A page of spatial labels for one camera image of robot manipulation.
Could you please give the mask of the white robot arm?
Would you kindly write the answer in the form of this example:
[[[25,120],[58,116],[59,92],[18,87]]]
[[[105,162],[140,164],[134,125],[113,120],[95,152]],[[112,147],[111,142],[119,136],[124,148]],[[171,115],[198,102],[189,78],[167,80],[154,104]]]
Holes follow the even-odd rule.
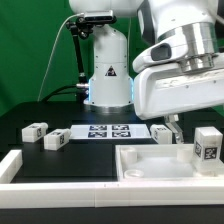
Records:
[[[224,104],[224,0],[69,0],[83,38],[94,35],[86,105],[132,104],[162,117],[183,141],[176,115]]]

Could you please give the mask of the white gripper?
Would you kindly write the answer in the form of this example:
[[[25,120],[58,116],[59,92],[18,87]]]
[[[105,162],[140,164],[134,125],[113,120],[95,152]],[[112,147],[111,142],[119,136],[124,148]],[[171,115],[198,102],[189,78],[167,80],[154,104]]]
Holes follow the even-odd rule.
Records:
[[[184,143],[177,113],[224,104],[224,53],[213,55],[213,68],[184,73],[179,59],[187,50],[185,45],[156,44],[133,61],[136,115],[142,120],[165,116],[177,144]]]

